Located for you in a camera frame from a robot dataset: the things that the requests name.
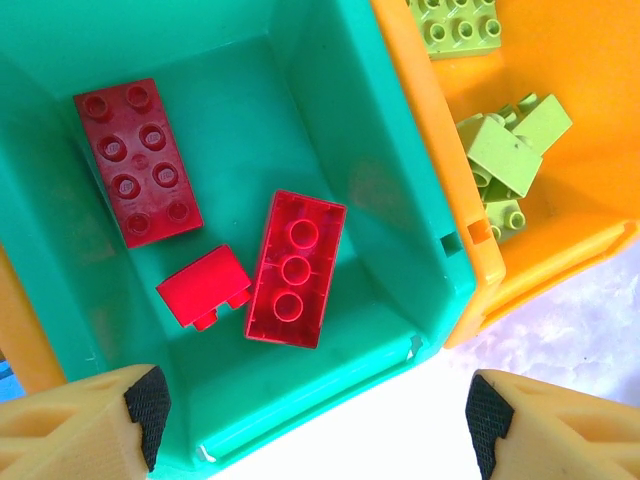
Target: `white surface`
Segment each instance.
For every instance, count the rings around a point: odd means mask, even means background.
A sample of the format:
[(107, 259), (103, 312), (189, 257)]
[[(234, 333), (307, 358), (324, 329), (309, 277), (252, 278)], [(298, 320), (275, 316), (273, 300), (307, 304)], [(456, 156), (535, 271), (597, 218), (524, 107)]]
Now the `white surface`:
[(215, 478), (479, 479), (464, 417), (477, 368), (640, 407), (639, 278), (636, 244)]

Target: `green toy block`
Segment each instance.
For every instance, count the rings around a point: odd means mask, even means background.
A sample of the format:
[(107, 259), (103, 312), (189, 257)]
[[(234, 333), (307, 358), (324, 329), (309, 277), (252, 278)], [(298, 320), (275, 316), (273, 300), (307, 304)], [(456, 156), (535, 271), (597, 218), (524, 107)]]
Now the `green toy block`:
[(534, 152), (543, 155), (572, 125), (555, 95), (540, 100), (535, 93), (523, 98), (517, 110), (511, 105), (498, 112), (506, 128), (518, 137), (526, 137)]
[(485, 202), (527, 194), (542, 157), (505, 128), (502, 116), (475, 115), (456, 127)]
[(433, 60), (486, 55), (500, 47), (496, 0), (410, 0)]
[(488, 203), (485, 206), (491, 231), (498, 243), (504, 243), (524, 230), (527, 225), (517, 200)]

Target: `teal storage box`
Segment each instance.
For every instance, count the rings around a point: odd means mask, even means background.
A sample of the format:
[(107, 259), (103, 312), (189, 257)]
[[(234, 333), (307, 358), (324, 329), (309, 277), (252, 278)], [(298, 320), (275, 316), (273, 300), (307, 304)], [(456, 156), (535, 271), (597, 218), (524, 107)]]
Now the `teal storage box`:
[[(155, 79), (205, 227), (127, 250), (77, 93)], [(154, 478), (219, 471), (433, 355), (475, 288), (368, 2), (0, 1), (0, 234), (68, 380), (160, 365)], [(348, 208), (316, 350), (245, 309), (182, 329), (155, 287), (229, 244), (248, 272), (271, 196)]]

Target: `small red duplo brick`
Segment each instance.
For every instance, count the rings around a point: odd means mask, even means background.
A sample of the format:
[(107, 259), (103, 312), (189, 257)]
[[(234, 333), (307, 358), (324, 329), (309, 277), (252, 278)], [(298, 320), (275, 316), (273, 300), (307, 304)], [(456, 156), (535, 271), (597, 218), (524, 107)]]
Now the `small red duplo brick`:
[(276, 192), (257, 267), (245, 335), (315, 348), (346, 207)]
[(156, 287), (182, 327), (209, 328), (223, 303), (239, 308), (249, 301), (251, 280), (231, 248), (222, 245)]
[(74, 101), (127, 247), (203, 225), (152, 79)]

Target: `black textured grip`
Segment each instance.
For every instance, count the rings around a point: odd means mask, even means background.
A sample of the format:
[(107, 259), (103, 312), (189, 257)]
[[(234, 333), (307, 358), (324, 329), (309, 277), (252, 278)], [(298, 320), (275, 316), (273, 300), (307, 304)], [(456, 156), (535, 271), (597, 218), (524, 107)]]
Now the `black textured grip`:
[(507, 436), (513, 408), (484, 378), (476, 375), (471, 382), (465, 413), (482, 480), (489, 480), (496, 468), (496, 440)]
[(152, 472), (171, 408), (169, 388), (160, 367), (154, 367), (124, 394), (131, 421), (142, 426), (142, 454)]

